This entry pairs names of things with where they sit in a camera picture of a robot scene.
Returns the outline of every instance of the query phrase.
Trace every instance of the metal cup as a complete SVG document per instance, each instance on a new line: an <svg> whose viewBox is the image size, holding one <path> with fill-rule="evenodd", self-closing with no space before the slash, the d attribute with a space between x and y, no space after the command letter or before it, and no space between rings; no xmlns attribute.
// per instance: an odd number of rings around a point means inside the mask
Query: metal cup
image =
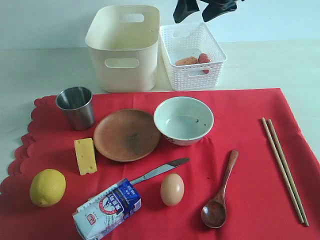
<svg viewBox="0 0 320 240"><path fill-rule="evenodd" d="M56 96L55 104L63 111L74 130L86 130L96 121L92 107L92 92L85 87L75 86L63 90Z"/></svg>

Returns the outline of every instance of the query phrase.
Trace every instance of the wooden spoon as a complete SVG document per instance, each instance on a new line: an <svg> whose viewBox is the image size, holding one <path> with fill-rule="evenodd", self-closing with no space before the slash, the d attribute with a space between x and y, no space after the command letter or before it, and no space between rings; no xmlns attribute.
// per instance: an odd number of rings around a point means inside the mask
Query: wooden spoon
<svg viewBox="0 0 320 240"><path fill-rule="evenodd" d="M222 186L219 192L214 196L214 198L210 199L206 205L202 208L201 211L201 219L205 225L210 228L217 229L222 227L227 219L227 209L226 209L226 201L225 201L225 192L228 179L230 177L232 168L236 164L236 160L238 158L238 151L232 150L229 162L226 167L225 175L223 178Z"/></svg>

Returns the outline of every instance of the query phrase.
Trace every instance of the knife blade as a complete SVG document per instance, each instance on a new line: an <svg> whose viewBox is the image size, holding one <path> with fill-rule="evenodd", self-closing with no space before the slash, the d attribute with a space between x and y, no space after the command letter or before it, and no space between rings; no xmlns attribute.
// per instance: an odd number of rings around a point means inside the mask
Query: knife blade
<svg viewBox="0 0 320 240"><path fill-rule="evenodd" d="M159 174L163 174L167 171L170 171L176 167L179 167L180 165L182 164L185 164L186 162L188 162L190 159L188 157L184 157L184 158L178 158L176 160L173 160L173 161L169 161L149 172L147 172L145 175L142 175L134 180L131 180L130 183L132 185L135 185L135 184L138 184L138 183L141 183L142 181L144 180L148 180L150 178L153 178Z"/></svg>

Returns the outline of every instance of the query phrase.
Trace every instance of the white wall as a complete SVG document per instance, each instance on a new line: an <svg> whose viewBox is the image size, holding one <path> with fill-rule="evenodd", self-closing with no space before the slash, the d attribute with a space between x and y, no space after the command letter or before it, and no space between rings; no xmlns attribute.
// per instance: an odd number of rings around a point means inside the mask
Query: white wall
<svg viewBox="0 0 320 240"><path fill-rule="evenodd" d="M113 4L159 8L161 24L174 24L177 0L0 0L0 49L85 47L96 12ZM207 4L184 22L202 21ZM320 38L319 0L245 0L208 23L219 42Z"/></svg>

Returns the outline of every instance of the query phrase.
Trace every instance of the yellow cheese block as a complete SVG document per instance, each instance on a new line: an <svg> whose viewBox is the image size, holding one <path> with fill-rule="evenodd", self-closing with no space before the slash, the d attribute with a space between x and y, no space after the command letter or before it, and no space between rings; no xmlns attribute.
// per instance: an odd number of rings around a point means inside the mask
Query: yellow cheese block
<svg viewBox="0 0 320 240"><path fill-rule="evenodd" d="M92 174L97 171L94 141L84 138L74 141L76 160L80 175Z"/></svg>

